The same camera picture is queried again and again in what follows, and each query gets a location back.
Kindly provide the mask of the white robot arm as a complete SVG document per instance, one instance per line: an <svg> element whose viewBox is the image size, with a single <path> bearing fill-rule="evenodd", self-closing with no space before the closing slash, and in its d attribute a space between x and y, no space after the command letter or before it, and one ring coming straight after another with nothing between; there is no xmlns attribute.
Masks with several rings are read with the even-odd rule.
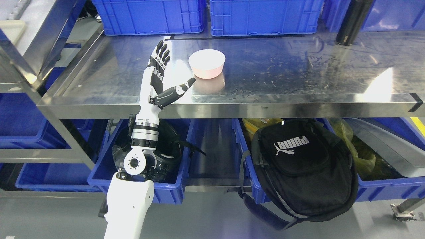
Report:
<svg viewBox="0 0 425 239"><path fill-rule="evenodd" d="M158 141L158 114L138 113L132 130L132 146L123 161L129 175L141 174L147 166L147 158L155 160ZM153 203L154 183L124 180L121 172L113 175L107 192L108 212L105 239L138 239L148 208Z"/></svg>

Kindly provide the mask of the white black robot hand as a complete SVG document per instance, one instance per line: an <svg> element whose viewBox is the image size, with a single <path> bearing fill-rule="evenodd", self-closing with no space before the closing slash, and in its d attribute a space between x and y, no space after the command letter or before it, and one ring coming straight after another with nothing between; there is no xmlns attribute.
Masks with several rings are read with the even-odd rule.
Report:
<svg viewBox="0 0 425 239"><path fill-rule="evenodd" d="M137 125L159 125L159 112L181 98L196 81L192 77L182 85L163 89L166 66L171 59L167 47L163 40L158 42L143 72L139 97L140 111L136 114Z"/></svg>

